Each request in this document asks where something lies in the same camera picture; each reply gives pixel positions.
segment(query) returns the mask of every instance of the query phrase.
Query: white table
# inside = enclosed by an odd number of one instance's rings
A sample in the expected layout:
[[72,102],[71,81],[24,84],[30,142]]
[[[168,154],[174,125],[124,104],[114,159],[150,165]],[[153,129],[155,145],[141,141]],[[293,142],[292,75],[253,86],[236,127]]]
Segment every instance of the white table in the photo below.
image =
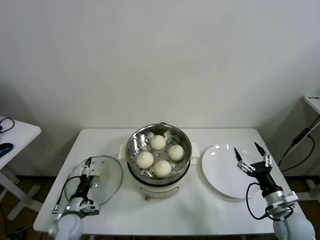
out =
[[[11,125],[12,122],[10,120],[5,120],[1,124],[3,131]],[[32,196],[40,189],[40,186],[34,185],[28,193],[24,193],[16,186],[16,184],[19,183],[19,179],[12,173],[10,168],[6,167],[6,165],[40,133],[40,127],[15,120],[14,128],[0,135],[0,144],[13,144],[13,149],[0,158],[0,184],[5,187],[5,190],[0,195],[0,201],[7,191],[20,199],[19,204],[7,216],[11,221],[16,218],[24,207],[28,207],[37,212],[39,212],[42,207],[42,203],[32,199]]]
[[[33,224],[36,231],[47,232],[56,219],[51,214],[64,182],[72,169],[90,156],[118,156],[120,145],[126,143],[135,129],[84,129],[66,158],[43,206]],[[255,129],[183,129],[199,151],[214,144],[242,144],[244,149],[256,151],[254,142],[268,152],[265,143]],[[245,200],[221,195],[205,180],[201,164],[190,166],[179,191],[168,198],[150,199],[135,189],[133,177],[123,167],[123,182],[115,196],[103,205],[100,214],[83,219],[86,235],[250,235],[273,233],[273,222],[253,219]],[[278,166],[271,175],[287,193],[290,188]],[[261,216],[266,202],[261,193],[249,200],[252,211]],[[302,213],[297,204],[295,212]]]

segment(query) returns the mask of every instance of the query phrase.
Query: cable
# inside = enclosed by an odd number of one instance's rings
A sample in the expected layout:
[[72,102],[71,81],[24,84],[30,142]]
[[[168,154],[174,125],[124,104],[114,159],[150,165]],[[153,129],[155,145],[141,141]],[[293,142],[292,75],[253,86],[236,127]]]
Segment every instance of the cable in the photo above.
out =
[[291,239],[291,231],[290,231],[289,223],[286,219],[284,220],[284,224],[285,224],[286,230],[288,232],[288,239]]
[[2,217],[3,217],[3,222],[4,222],[5,239],[7,239],[7,238],[8,238],[8,231],[7,231],[6,216],[5,216],[4,210],[2,209],[2,206],[1,206],[1,205],[0,205],[0,209],[1,209]]
[[293,146],[294,146],[294,144],[292,143],[292,144],[288,147],[288,149],[285,151],[285,153],[283,154],[283,156],[282,156],[282,158],[281,158],[281,160],[280,160],[280,162],[279,162],[279,164],[278,164],[278,167],[280,167],[283,159],[285,158],[285,156],[287,155],[287,153],[289,152],[289,150],[290,150]]
[[310,136],[309,134],[307,135],[307,138],[310,138],[310,139],[312,140],[312,144],[313,144],[312,149],[311,149],[310,153],[308,154],[308,156],[306,156],[305,159],[303,159],[303,160],[302,160],[301,162],[299,162],[298,164],[296,164],[296,165],[294,165],[294,166],[292,166],[292,167],[289,167],[289,168],[286,169],[286,170],[282,170],[282,171],[281,171],[282,173],[284,173],[284,172],[286,172],[286,171],[288,171],[288,170],[290,170],[290,169],[293,169],[293,168],[295,168],[295,167],[298,167],[299,165],[303,164],[303,163],[311,156],[311,154],[312,154],[313,151],[315,150],[316,143],[315,143],[314,138],[313,138],[312,136]]
[[[4,130],[4,131],[1,131],[1,130],[2,130],[2,128],[3,128],[3,127],[1,126],[1,123],[2,123],[4,120],[11,120],[11,121],[12,121],[12,126],[11,126],[11,127],[9,127],[8,129]],[[13,119],[12,119],[12,118],[10,118],[10,117],[5,117],[5,118],[1,119],[1,120],[0,120],[0,134],[3,134],[3,133],[5,133],[5,132],[7,132],[7,131],[9,131],[9,130],[13,129],[13,128],[14,128],[14,126],[15,126],[15,124],[16,124],[15,120],[13,120]]]
[[[91,204],[94,203],[94,201],[92,201],[91,199],[89,199],[89,198],[86,197],[86,199],[84,199],[84,200],[82,200],[82,201],[80,202],[79,207],[81,207],[81,205],[82,205],[84,202],[85,202],[85,203],[90,202]],[[82,211],[82,209],[80,209],[80,212],[81,212],[83,215],[88,216],[88,213]]]
[[316,117],[316,119],[313,121],[313,123],[311,124],[311,126],[309,127],[309,129],[312,128],[313,125],[315,125],[315,123],[318,121],[319,118],[320,118],[320,115]]
[[59,198],[58,198],[58,201],[56,201],[56,205],[59,205],[59,204],[60,204],[61,197],[62,197],[62,194],[64,193],[64,189],[65,189],[67,183],[68,183],[71,179],[75,179],[75,178],[80,178],[80,176],[73,176],[73,177],[70,177],[68,180],[65,181],[65,183],[64,183],[64,185],[63,185],[63,187],[62,187],[60,196],[59,196]]
[[[290,217],[293,213],[294,213],[294,209],[292,206],[288,206],[288,208],[290,208],[290,212],[284,216],[284,220],[287,219],[288,217]],[[267,207],[265,208],[265,214],[267,214],[267,217],[275,222],[279,222],[282,221],[282,218],[273,218],[272,216],[270,216],[270,214],[267,212]]]
[[311,133],[316,127],[318,127],[319,125],[320,125],[320,121],[319,121],[313,128],[311,128],[310,131],[309,131],[290,151],[288,151],[288,153],[287,153],[284,157],[282,157],[282,158],[280,159],[280,162],[281,162],[283,159],[285,159],[290,153],[292,153],[293,150],[295,150],[296,147],[298,147],[299,144],[307,137],[307,135],[310,134],[310,133]]
[[266,217],[268,217],[267,212],[266,212],[264,215],[262,215],[261,217],[256,217],[256,216],[252,213],[252,211],[251,211],[251,209],[250,209],[249,201],[248,201],[248,194],[249,194],[250,187],[251,187],[252,185],[258,185],[258,186],[260,186],[260,184],[259,184],[259,183],[256,183],[256,182],[252,182],[252,183],[249,184],[248,188],[246,189],[246,193],[245,193],[246,206],[247,206],[247,208],[248,208],[248,210],[249,210],[249,213],[251,214],[251,216],[252,216],[255,220],[265,219]]
[[18,230],[18,231],[12,231],[12,232],[8,233],[8,236],[10,236],[11,234],[21,233],[21,232],[23,232],[23,231],[25,231],[25,230],[28,230],[28,229],[30,229],[30,228],[32,228],[32,225],[26,226],[25,228],[20,229],[20,230]]

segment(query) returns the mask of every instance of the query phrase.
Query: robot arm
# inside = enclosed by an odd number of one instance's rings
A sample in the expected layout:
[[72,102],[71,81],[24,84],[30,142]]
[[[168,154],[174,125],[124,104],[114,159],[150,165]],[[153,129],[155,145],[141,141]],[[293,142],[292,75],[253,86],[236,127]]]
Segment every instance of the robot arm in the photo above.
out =
[[[80,183],[65,207],[49,228],[49,236],[53,240],[79,240],[83,233],[82,219],[86,216],[98,215],[99,205],[88,199],[92,187],[93,176],[90,175],[91,158],[82,166]],[[58,212],[59,200],[52,211]]]
[[316,240],[315,229],[303,214],[294,212],[293,208],[298,201],[294,192],[285,194],[270,175],[272,157],[265,150],[254,143],[263,161],[247,164],[241,158],[237,149],[234,149],[237,166],[248,176],[256,178],[266,200],[267,207],[263,218],[273,220],[273,229],[280,240]]

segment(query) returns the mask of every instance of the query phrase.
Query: table leg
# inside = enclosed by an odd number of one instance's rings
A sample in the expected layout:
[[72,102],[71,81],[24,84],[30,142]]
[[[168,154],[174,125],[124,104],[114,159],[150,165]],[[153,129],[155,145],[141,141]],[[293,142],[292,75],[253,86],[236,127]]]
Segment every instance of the table leg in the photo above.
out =
[[4,189],[1,194],[0,194],[0,202],[2,201],[2,199],[4,199],[4,197],[6,196],[7,194],[7,189]]
[[20,183],[20,179],[16,177],[16,175],[13,173],[13,171],[8,166],[4,166],[1,170],[1,173],[3,173],[8,179],[12,180],[15,184]]
[[38,202],[32,197],[40,189],[40,185],[34,185],[31,190],[25,194],[20,188],[18,188],[11,180],[9,180],[4,174],[0,172],[0,184],[3,185],[9,192],[15,195],[18,199],[21,200],[19,204],[9,213],[8,219],[14,220],[17,215],[23,210],[24,207],[28,207],[36,212],[39,212],[42,203]]
[[315,185],[314,181],[311,179],[308,179],[305,182],[311,190],[309,192],[296,192],[299,201],[316,200],[320,204],[320,184]]

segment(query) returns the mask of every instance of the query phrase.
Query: white plate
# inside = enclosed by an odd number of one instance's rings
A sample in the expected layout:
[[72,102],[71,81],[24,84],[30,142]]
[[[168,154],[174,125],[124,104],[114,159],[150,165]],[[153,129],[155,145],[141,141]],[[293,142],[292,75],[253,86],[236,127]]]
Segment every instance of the white plate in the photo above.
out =
[[[234,148],[248,164],[262,161],[258,150],[255,153],[244,150],[241,146],[217,144],[205,151],[202,157],[202,170],[208,182],[219,192],[232,198],[245,199],[248,185],[257,180],[237,167]],[[249,196],[257,193],[259,189],[257,185],[251,186]]]

